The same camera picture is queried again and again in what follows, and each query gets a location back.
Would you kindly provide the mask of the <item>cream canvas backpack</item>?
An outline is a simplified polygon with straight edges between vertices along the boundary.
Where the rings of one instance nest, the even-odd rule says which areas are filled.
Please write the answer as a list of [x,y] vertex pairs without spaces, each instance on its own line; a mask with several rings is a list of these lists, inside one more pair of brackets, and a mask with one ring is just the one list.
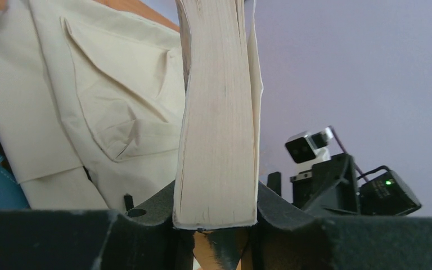
[[178,32],[95,1],[0,11],[0,142],[33,209],[116,209],[174,180]]

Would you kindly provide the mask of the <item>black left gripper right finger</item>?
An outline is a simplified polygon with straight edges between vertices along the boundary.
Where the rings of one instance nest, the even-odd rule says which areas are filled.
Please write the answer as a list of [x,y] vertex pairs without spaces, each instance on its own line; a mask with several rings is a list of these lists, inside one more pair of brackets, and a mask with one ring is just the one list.
[[255,269],[432,269],[432,218],[313,217],[264,184]]

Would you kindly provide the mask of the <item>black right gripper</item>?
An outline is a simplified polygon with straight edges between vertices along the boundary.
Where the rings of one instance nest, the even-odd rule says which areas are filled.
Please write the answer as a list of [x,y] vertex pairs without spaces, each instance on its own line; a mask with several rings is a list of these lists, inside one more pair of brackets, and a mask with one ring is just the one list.
[[354,160],[337,154],[328,161],[312,165],[291,179],[293,202],[279,196],[279,172],[271,173],[266,187],[267,217],[329,217],[359,215],[358,185]]

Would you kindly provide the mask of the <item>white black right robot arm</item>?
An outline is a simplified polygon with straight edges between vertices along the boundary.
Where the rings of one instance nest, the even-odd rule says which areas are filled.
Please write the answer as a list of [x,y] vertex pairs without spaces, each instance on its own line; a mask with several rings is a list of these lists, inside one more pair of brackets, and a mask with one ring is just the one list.
[[406,216],[422,207],[417,196],[387,166],[380,175],[358,184],[354,159],[337,154],[290,178],[293,206],[313,216]]

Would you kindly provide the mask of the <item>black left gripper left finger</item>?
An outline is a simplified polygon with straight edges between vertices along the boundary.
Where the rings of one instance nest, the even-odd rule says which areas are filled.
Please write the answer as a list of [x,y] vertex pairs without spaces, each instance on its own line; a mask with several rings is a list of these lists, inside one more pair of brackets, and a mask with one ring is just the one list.
[[174,184],[127,213],[0,211],[0,269],[192,269],[172,223]]

